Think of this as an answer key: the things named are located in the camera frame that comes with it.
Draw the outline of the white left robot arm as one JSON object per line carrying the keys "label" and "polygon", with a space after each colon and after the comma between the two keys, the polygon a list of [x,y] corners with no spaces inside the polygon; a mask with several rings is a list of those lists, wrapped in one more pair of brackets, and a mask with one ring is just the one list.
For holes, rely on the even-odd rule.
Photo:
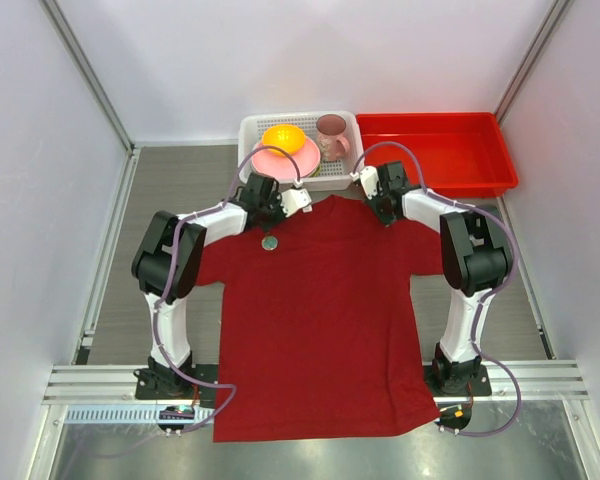
{"label": "white left robot arm", "polygon": [[184,399],[203,384],[194,378],[186,306],[204,249],[256,227],[268,231],[310,204],[306,190],[282,192],[277,180],[252,173],[213,207],[153,216],[131,266],[149,308],[152,335],[147,366],[134,372],[137,399]]}

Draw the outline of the round colourful brooch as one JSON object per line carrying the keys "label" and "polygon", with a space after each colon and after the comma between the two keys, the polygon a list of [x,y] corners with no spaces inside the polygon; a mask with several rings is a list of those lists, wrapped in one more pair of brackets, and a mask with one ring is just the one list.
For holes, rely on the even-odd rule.
{"label": "round colourful brooch", "polygon": [[262,239],[261,246],[266,251],[273,251],[278,247],[278,239],[273,235],[267,235]]}

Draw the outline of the red t-shirt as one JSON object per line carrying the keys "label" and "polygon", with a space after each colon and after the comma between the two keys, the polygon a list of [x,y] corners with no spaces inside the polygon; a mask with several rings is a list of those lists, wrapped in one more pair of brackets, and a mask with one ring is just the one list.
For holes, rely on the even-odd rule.
{"label": "red t-shirt", "polygon": [[442,271],[438,235],[384,226],[339,196],[207,246],[198,284],[224,287],[218,442],[394,436],[433,421],[411,299]]}

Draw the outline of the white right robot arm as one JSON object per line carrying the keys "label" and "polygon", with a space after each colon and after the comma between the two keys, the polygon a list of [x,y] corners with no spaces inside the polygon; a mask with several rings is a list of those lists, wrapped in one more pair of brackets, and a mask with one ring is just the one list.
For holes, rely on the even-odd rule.
{"label": "white right robot arm", "polygon": [[514,267],[510,232],[496,208],[476,207],[413,185],[399,162],[367,166],[354,179],[382,224],[406,219],[439,234],[451,304],[426,379],[437,394],[466,392],[480,377],[481,337],[492,299]]}

